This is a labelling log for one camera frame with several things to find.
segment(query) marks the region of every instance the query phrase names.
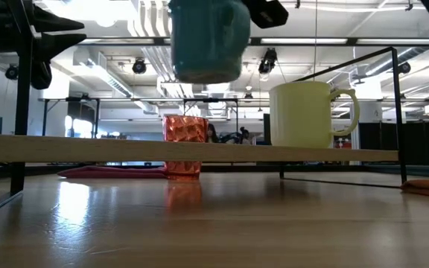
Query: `ceiling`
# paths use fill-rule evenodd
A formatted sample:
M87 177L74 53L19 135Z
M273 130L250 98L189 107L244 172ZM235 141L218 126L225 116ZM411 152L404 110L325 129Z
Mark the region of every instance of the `ceiling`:
M169 20L166 13L166 1L145 1L145 0L35 0L36 4L59 16L69 19L76 19L85 24L85 29L79 31L87 34L89 38L103 39L107 37L118 37L121 40L111 45L85 45L79 49L88 52L91 59L97 62L98 55L101 54L107 59L107 71L112 76L126 86L136 98L177 98L178 94L171 94L168 90L164 95L157 90L157 82L160 75L147 59L147 51L158 49L158 56L165 55L165 59L170 62L169 46L154 48L151 46L124 45L128 39L134 37L130 30L130 25L142 26L143 33L138 36L169 36ZM414 0L413 9L406 11L408 0L322 0L317 3L313 0L302 0L301 7L295 8L295 1L282 1L281 3L289 11L290 16L286 25L262 30L252 25L251 36L253 37L394 37L394 38L428 38L429 37L429 14L418 0ZM151 7L151 18L146 18L145 11ZM157 22L157 12L162 14L162 30L155 27ZM147 29L147 22L152 24L152 29ZM290 82L304 77L314 72L322 71L332 66L353 60L357 57L378 51L383 47L378 46L270 46L275 48L278 55L278 64L271 71L269 79L260 80L258 65L267 47L250 46L243 55L243 71L239 79L233 81L229 88L221 96L226 98L242 98L247 93L247 86L252 87L254 98L268 98L268 92L274 86ZM398 48L401 53L408 48ZM317 77L317 80L331 82L334 77L339 87L349 87L349 75L355 74L358 68L375 63L383 56L365 60L357 65L347 66L336 72L330 72ZM145 74L134 74L132 65L136 58L145 58L147 72ZM429 50L408 60L411 71L408 74L401 74L401 90L412 92L409 98L429 97ZM105 80L96 74L87 72L83 66L79 66L72 58L58 57L53 64L59 68L64 68L65 73L72 79L79 82L79 85L71 88L72 94L88 92L92 97L97 98L123 98ZM393 96L392 74L384 72L378 75L381 83L381 94L385 98ZM205 86L193 85L190 92L182 91L183 97L209 96L210 92ZM427 103L416 101L408 104L408 107L417 107L412 110L412 115L422 115L422 108ZM132 102L110 103L104 102L102 108L107 109L127 109L133 106ZM385 107L393 107L392 103L384 103Z

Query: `wooden board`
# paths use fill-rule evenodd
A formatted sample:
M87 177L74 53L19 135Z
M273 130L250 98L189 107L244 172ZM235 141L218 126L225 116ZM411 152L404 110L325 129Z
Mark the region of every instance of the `wooden board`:
M0 135L0 162L397 160L396 151Z

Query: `white wall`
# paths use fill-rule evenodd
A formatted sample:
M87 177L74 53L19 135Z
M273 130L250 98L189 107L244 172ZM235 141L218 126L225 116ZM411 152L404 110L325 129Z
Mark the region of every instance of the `white wall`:
M57 85L58 83L56 76L54 76L54 80L56 81L56 83L54 83L54 88L52 90L57 90L60 88L60 86ZM41 135L42 133L42 116L44 103L39 101L39 98L42 97L43 92L47 91L50 91L50 89L46 89L43 91L31 89L29 100L30 106L28 116L28 135ZM16 96L17 82L8 80L5 77L4 73L0 71L0 117L3 117L3 134L13 134L14 132L14 124L16 119ZM54 109L49 113L48 116L47 135L64 136L64 118L66 115L66 103L60 103L58 104L58 107L54 107Z

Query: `orange glass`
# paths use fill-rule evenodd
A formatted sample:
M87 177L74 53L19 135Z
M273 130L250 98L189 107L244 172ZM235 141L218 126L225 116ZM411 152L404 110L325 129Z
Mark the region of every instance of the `orange glass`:
M165 141L206 142L208 120L194 116L166 115L163 118ZM194 181L200 178L201 162L165 162L167 177L176 181Z

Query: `blue ceramic cup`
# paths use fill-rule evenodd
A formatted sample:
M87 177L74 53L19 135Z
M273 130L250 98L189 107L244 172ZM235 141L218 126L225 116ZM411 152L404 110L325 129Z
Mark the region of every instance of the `blue ceramic cup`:
M240 0L171 0L171 56L184 83L239 78L250 40L250 12Z

